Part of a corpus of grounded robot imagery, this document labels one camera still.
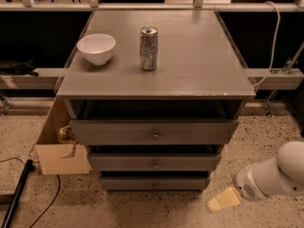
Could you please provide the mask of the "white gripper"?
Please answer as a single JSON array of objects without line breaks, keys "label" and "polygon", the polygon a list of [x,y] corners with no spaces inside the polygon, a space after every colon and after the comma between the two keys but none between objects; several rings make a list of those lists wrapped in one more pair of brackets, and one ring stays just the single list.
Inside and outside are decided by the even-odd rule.
[{"label": "white gripper", "polygon": [[208,208],[212,212],[217,212],[235,207],[241,204],[242,198],[248,201],[267,200],[269,197],[260,191],[255,182],[254,167],[255,164],[252,163],[240,169],[233,177],[233,183],[236,188],[228,187],[215,195],[207,202]]}]

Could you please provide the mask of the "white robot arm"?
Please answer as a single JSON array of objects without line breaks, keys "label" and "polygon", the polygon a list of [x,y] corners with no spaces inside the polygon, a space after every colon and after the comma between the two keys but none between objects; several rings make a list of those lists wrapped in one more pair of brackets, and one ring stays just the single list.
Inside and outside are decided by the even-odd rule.
[{"label": "white robot arm", "polygon": [[238,206],[242,200],[267,200],[275,195],[304,195],[304,142],[287,142],[276,156],[240,169],[228,187],[207,202],[211,212]]}]

